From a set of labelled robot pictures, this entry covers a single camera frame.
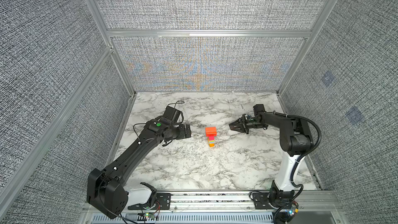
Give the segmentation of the orange-red rectangular wood block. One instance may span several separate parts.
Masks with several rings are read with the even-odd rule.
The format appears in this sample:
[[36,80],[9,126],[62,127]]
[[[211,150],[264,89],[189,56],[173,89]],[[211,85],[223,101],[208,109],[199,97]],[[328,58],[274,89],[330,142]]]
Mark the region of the orange-red rectangular wood block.
[[217,128],[216,127],[206,127],[205,134],[206,134],[206,136],[216,136]]

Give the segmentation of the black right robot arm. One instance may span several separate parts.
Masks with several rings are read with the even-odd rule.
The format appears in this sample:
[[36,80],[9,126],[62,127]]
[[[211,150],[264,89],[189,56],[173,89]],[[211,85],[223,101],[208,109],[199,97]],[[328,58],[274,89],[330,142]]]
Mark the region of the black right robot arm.
[[281,167],[268,195],[269,204],[277,208],[293,200],[294,193],[300,188],[294,183],[296,170],[315,143],[308,121],[302,117],[257,111],[254,117],[242,115],[229,124],[230,130],[245,134],[251,129],[266,129],[269,126],[279,129],[279,143],[284,152]]

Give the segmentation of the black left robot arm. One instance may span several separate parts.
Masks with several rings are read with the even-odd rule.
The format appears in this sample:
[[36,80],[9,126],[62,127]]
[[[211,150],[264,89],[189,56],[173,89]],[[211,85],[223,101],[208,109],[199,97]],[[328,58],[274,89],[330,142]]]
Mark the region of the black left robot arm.
[[125,207],[155,206],[157,190],[148,183],[126,191],[124,186],[143,159],[163,141],[188,139],[189,124],[148,121],[134,143],[104,169],[94,169],[88,176],[87,202],[110,219],[120,216]]

